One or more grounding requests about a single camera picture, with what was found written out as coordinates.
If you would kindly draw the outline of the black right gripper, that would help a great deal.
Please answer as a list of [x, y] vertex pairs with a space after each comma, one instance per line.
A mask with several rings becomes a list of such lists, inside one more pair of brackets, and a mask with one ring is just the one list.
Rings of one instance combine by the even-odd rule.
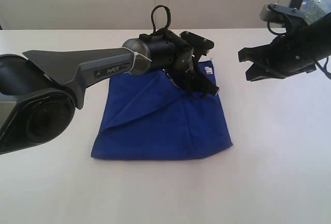
[[[268, 44], [242, 48], [238, 51], [239, 62], [251, 61], [246, 80], [284, 79], [295, 72], [330, 56], [330, 14], [312, 24]], [[257, 65], [269, 65], [271, 70]]]

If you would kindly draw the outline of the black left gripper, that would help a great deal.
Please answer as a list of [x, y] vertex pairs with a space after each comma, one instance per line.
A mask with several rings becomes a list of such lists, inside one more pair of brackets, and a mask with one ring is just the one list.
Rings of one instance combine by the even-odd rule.
[[164, 74], [179, 89], [184, 91], [201, 91], [202, 96], [216, 96], [219, 87], [207, 76], [202, 75], [197, 64], [193, 61], [193, 48], [166, 49]]

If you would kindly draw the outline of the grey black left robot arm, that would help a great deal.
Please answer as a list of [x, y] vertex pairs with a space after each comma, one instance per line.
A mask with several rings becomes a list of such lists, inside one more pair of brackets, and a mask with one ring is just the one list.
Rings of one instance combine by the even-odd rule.
[[120, 48], [83, 51], [29, 50], [1, 56], [1, 153], [38, 146], [59, 136], [88, 87], [112, 76], [162, 70], [187, 92], [215, 95], [218, 86], [198, 61], [214, 43], [191, 32], [140, 34]]

